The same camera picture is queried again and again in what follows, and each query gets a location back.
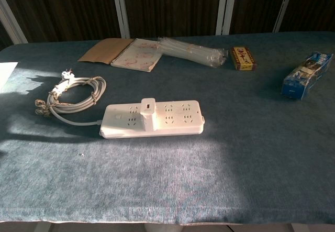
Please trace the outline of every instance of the blue tablecloth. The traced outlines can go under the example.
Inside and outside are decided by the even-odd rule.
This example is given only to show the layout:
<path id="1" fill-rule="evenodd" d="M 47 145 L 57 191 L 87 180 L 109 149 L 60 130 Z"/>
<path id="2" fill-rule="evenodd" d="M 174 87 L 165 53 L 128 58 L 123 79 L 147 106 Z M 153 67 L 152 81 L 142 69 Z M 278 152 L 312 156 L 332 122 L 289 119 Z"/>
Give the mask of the blue tablecloth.
<path id="1" fill-rule="evenodd" d="M 77 62 L 97 41 L 0 52 L 0 65 L 19 62 L 0 91 L 0 220 L 335 223 L 334 64 L 303 101 L 280 94 L 283 78 L 312 51 L 335 52 L 335 33 L 179 39 L 248 46 L 258 67 L 162 57 L 146 73 Z M 204 132 L 106 140 L 98 126 L 36 115 L 35 99 L 45 100 L 68 68 L 107 81 L 98 104 L 70 120 L 102 119 L 108 104 L 145 97 L 198 100 Z M 76 87 L 61 100 L 78 102 L 91 90 Z"/>

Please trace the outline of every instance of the power strip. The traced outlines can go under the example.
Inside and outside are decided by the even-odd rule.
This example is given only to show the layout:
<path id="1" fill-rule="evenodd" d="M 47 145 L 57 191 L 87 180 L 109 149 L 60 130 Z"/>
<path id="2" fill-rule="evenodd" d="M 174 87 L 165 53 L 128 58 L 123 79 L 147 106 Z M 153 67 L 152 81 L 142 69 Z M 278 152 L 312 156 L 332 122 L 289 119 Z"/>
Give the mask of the power strip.
<path id="1" fill-rule="evenodd" d="M 156 102 L 108 105 L 100 127 L 106 139 L 201 134 L 204 129 L 198 101 Z"/>

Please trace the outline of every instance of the blue package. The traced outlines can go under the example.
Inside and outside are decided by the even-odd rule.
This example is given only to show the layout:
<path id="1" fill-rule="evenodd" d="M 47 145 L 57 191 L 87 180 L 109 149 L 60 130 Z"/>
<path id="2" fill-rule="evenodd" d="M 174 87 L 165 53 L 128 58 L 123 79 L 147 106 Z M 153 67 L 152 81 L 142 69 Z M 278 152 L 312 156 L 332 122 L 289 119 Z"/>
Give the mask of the blue package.
<path id="1" fill-rule="evenodd" d="M 313 52 L 283 81 L 282 94 L 302 99 L 329 67 L 333 54 Z"/>

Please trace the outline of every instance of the small box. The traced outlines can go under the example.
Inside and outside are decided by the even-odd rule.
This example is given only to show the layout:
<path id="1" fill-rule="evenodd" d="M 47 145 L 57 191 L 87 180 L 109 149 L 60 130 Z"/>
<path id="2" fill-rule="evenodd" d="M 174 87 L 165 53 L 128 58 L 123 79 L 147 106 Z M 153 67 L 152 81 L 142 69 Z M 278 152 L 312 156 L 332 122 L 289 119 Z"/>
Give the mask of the small box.
<path id="1" fill-rule="evenodd" d="M 256 69 L 256 62 L 246 47 L 232 47 L 231 58 L 238 71 L 254 71 Z"/>
<path id="2" fill-rule="evenodd" d="M 282 94 L 297 99 L 305 97 L 327 71 L 332 56 L 333 54 L 313 52 L 284 79 Z"/>

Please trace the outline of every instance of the clear plastic bag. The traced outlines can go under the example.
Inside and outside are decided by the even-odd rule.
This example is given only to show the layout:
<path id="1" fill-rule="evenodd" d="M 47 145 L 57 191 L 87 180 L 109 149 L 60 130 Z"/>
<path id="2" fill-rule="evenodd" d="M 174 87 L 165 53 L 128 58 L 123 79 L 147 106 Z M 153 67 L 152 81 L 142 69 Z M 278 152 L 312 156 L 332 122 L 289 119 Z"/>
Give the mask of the clear plastic bag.
<path id="1" fill-rule="evenodd" d="M 164 55 L 188 59 L 203 65 L 217 68 L 224 64 L 228 51 L 212 49 L 171 38 L 159 38 L 158 51 Z"/>

